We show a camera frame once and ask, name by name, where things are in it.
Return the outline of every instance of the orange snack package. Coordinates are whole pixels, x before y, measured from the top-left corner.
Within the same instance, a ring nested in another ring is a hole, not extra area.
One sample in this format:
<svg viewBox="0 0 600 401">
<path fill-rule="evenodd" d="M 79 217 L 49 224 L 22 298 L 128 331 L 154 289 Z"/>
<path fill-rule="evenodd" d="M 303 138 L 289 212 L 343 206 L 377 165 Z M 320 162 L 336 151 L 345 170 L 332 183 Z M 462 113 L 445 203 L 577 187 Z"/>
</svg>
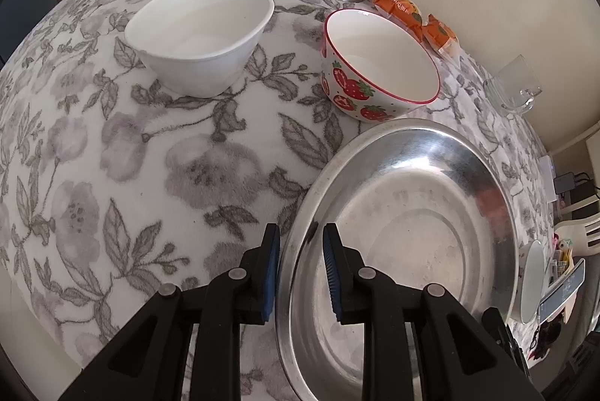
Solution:
<svg viewBox="0 0 600 401">
<path fill-rule="evenodd" d="M 373 0 L 373 3 L 386 19 L 408 29 L 417 41 L 423 41 L 423 17 L 410 0 Z"/>
<path fill-rule="evenodd" d="M 423 26 L 423 34 L 440 56 L 460 65 L 460 44 L 452 29 L 429 14 L 429 22 Z"/>
</svg>

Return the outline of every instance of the tablecloth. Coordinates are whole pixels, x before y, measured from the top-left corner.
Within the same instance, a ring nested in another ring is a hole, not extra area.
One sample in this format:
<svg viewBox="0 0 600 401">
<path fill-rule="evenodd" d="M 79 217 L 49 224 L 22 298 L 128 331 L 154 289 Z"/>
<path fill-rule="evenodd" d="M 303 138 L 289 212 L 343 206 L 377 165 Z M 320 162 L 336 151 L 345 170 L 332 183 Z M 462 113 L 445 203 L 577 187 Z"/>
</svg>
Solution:
<svg viewBox="0 0 600 401">
<path fill-rule="evenodd" d="M 160 283 L 207 283 L 258 245 L 269 221 L 285 239 L 319 171 L 369 126 L 319 83 L 322 23 L 354 4 L 274 0 L 243 77 L 200 99 L 163 88 L 126 44 L 127 22 L 148 1 L 63 0 L 0 72 L 0 260 L 81 366 Z M 538 238 L 548 256 L 538 137 L 490 106 L 486 71 L 468 56 L 460 69 L 436 64 L 439 98 L 410 116 L 481 150 L 511 198 L 519 243 Z M 526 346 L 536 322 L 511 325 Z M 242 394 L 295 399 L 272 320 L 245 328 L 241 346 Z"/>
</svg>

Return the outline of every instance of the stainless steel plate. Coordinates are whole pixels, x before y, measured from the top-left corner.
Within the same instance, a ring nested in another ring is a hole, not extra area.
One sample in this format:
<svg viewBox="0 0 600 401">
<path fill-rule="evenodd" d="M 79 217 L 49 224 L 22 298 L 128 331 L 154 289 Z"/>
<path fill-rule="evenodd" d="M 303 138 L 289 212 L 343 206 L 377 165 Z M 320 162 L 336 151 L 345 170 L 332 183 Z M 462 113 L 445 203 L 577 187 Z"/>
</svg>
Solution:
<svg viewBox="0 0 600 401">
<path fill-rule="evenodd" d="M 277 339 L 303 401 L 361 399 L 362 325 L 335 321 L 322 257 L 322 227 L 332 221 L 344 245 L 397 283 L 441 283 L 476 317 L 492 305 L 508 317 L 517 245 L 497 178 L 478 150 L 445 126 L 380 124 L 324 168 L 281 258 Z"/>
</svg>

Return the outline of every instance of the strawberry bowl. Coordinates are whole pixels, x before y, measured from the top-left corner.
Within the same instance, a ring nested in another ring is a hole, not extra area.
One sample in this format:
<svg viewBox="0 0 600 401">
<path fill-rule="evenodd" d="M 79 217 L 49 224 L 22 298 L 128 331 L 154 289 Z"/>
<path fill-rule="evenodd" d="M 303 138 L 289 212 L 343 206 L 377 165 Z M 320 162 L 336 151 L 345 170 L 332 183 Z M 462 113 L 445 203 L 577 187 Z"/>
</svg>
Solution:
<svg viewBox="0 0 600 401">
<path fill-rule="evenodd" d="M 437 98 L 440 76 L 431 56 L 393 22 L 342 9 L 327 17 L 323 32 L 323 91 L 351 117 L 382 122 Z"/>
</svg>

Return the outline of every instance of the strawberry print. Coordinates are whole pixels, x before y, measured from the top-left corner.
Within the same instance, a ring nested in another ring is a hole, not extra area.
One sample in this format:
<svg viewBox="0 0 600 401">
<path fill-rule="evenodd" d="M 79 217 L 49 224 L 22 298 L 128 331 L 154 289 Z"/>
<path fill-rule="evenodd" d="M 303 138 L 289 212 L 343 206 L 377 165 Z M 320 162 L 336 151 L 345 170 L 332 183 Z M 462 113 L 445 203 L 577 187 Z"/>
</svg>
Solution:
<svg viewBox="0 0 600 401">
<path fill-rule="evenodd" d="M 343 97 L 342 95 L 334 96 L 334 103 L 340 107 L 342 110 L 348 110 L 353 112 L 356 110 L 356 105 L 349 98 Z"/>
<path fill-rule="evenodd" d="M 393 115 L 388 115 L 383 108 L 377 105 L 365 105 L 361 108 L 361 115 L 367 120 L 376 120 L 378 122 L 394 118 Z"/>
<path fill-rule="evenodd" d="M 321 86 L 323 87 L 325 94 L 329 96 L 329 83 L 327 83 L 327 78 L 325 78 L 323 73 L 321 73 Z"/>
<path fill-rule="evenodd" d="M 373 96 L 373 90 L 364 81 L 349 79 L 346 81 L 346 86 L 343 87 L 344 93 L 356 100 L 368 100 Z"/>
<path fill-rule="evenodd" d="M 342 87 L 342 89 L 346 88 L 346 83 L 348 78 L 346 74 L 342 71 L 341 64 L 337 61 L 333 62 L 334 67 L 334 78 L 338 82 L 338 85 Z"/>
</svg>

